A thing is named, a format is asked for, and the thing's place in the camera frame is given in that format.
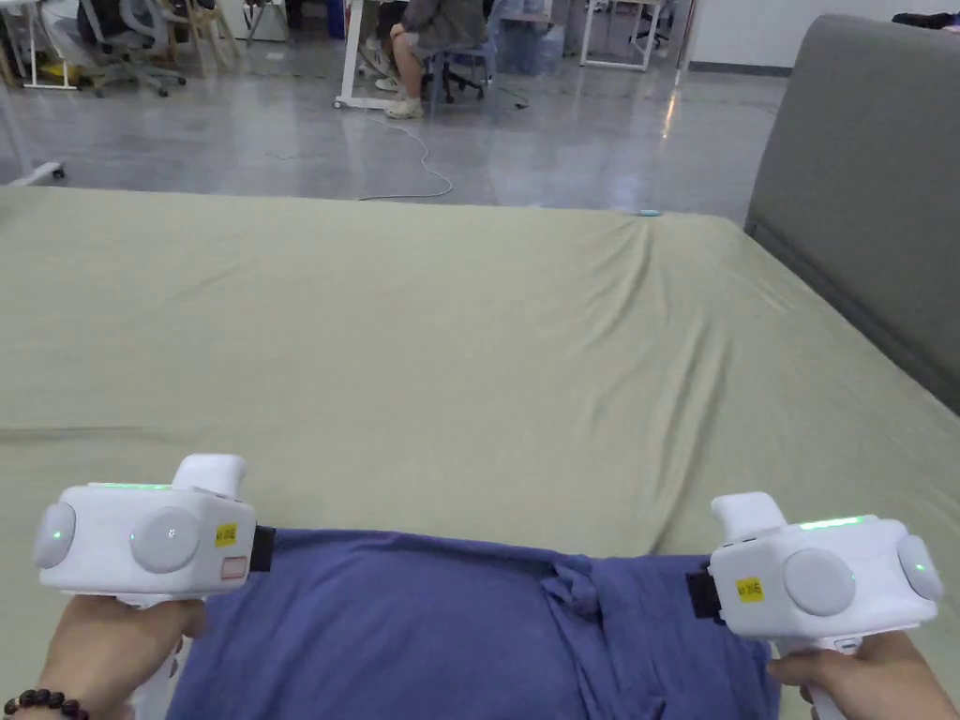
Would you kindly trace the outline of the person's left hand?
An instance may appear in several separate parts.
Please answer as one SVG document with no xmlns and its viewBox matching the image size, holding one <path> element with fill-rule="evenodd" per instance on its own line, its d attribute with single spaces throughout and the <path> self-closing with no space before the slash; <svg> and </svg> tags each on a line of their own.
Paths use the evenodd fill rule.
<svg viewBox="0 0 960 720">
<path fill-rule="evenodd" d="M 71 598 L 37 685 L 77 699 L 91 719 L 131 719 L 133 692 L 204 629 L 201 600 L 136 609 L 112 597 Z"/>
</svg>

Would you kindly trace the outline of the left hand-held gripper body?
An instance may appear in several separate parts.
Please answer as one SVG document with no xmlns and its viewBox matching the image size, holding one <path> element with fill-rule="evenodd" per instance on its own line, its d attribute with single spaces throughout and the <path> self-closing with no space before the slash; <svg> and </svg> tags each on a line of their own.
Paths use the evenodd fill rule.
<svg viewBox="0 0 960 720">
<path fill-rule="evenodd" d="M 270 570 L 277 537 L 240 497 L 246 472 L 241 457 L 193 454 L 169 484 L 66 489 L 37 528 L 41 584 L 137 609 L 240 589 Z"/>
</svg>

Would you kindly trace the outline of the person's right hand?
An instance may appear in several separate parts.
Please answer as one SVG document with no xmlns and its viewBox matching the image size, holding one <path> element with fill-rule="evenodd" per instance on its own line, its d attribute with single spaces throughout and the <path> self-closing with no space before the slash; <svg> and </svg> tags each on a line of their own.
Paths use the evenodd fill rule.
<svg viewBox="0 0 960 720">
<path fill-rule="evenodd" d="M 958 711 L 907 634 L 866 637 L 851 655 L 829 650 L 773 659 L 768 672 L 780 683 L 831 698 L 847 719 L 957 719 Z"/>
</svg>

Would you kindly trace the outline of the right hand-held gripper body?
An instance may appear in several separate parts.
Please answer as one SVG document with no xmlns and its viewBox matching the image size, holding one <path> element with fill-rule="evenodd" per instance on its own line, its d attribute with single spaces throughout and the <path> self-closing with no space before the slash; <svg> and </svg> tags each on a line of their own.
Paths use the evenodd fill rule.
<svg viewBox="0 0 960 720">
<path fill-rule="evenodd" d="M 696 617 L 771 643 L 783 658 L 854 654 L 869 636 L 933 621 L 944 587 L 926 544 L 873 515 L 790 524 L 764 492 L 720 496 L 721 545 L 686 576 Z M 818 719 L 847 719 L 812 691 Z"/>
</svg>

